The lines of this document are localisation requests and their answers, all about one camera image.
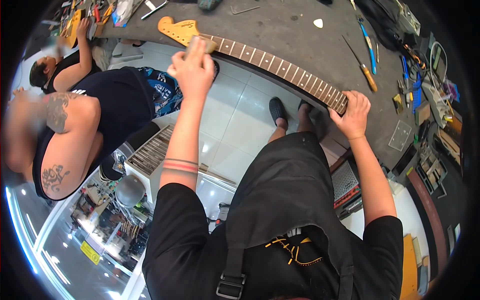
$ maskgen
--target yellow sign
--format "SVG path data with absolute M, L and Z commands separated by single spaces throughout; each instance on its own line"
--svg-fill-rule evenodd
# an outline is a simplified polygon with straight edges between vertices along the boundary
M 85 253 L 85 255 L 90 258 L 90 260 L 94 264 L 98 264 L 98 262 L 100 261 L 100 255 L 98 255 L 98 253 L 93 250 L 93 248 L 90 247 L 90 245 L 86 241 L 82 243 L 82 245 L 80 246 L 80 250 L 82 250 L 82 252 Z

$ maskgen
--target guitar neck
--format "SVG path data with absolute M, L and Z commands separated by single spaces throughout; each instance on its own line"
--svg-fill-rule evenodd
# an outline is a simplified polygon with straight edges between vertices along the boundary
M 324 102 L 339 114 L 345 113 L 348 102 L 345 95 L 306 70 L 257 48 L 226 38 L 206 34 L 200 35 L 216 42 L 216 51 L 246 61 L 281 77 Z

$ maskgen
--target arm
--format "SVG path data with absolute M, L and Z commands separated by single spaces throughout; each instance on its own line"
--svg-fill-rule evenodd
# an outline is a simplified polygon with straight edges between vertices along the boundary
M 368 98 L 357 92 L 343 92 L 348 98 L 348 107 L 343 117 L 328 109 L 330 117 L 348 138 L 357 163 L 365 226 L 382 216 L 395 216 L 396 210 L 388 181 L 365 137 L 367 114 L 370 110 Z
M 82 80 L 92 70 L 92 52 L 87 43 L 86 31 L 90 21 L 83 18 L 77 27 L 78 50 L 80 62 L 62 70 L 53 80 L 53 87 L 57 92 L 65 92 L 74 84 Z
M 198 131 L 214 73 L 210 55 L 204 54 L 205 42 L 198 40 L 192 40 L 192 52 L 185 61 L 182 59 L 184 52 L 178 52 L 172 57 L 173 64 L 167 70 L 177 79 L 183 101 L 168 144 L 160 188 L 168 183 L 180 183 L 195 191 L 197 185 Z
M 95 97 L 56 92 L 44 97 L 43 106 L 55 134 L 43 157 L 41 181 L 45 194 L 58 200 L 78 188 L 101 147 L 96 132 L 100 103 Z

